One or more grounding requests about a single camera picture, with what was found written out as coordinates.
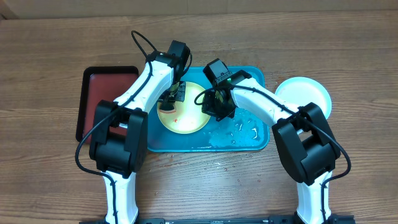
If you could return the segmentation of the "light blue plate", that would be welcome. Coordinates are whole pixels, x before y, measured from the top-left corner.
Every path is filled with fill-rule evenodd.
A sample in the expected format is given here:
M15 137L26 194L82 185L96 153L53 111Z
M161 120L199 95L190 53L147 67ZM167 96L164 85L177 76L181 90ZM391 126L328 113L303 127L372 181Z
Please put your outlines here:
M313 102L321 108L326 119L331 114L332 100L330 94L321 83L311 78L289 78L277 87L275 94L283 100L300 106Z

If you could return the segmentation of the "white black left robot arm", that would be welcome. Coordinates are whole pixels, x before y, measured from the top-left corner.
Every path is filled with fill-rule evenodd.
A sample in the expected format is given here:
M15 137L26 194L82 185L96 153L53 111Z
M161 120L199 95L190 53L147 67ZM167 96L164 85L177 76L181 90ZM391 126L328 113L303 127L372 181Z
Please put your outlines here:
M114 101L101 100L95 109L89 157L106 184L105 223L135 223L136 174L147 151L148 114L159 99L167 101L186 72L190 49L172 41L168 51L147 54L138 79Z

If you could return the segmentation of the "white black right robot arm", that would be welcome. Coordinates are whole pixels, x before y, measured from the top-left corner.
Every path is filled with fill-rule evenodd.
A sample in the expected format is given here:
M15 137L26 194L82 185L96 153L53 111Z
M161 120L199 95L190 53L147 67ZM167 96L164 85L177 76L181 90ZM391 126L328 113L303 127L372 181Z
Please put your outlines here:
M341 149L327 119L331 98L317 81L295 77L276 93L266 90L248 72L204 69L211 83L205 90L202 111L217 119L244 109L272 129L279 159L297 183L295 223L334 223L328 205L328 185Z

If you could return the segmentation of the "yellow plate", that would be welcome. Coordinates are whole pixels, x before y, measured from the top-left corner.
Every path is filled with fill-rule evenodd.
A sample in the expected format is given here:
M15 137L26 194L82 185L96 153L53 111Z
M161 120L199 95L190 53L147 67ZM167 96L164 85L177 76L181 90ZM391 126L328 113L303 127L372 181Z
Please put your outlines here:
M178 134L190 134L203 128L210 120L210 115L201 110L201 105L195 104L195 98L205 89L193 82L182 82L185 92L178 91L176 96L184 96L183 101L171 103L174 107L172 111L164 111L160 107L161 102L157 103L157 114L160 122L170 131Z

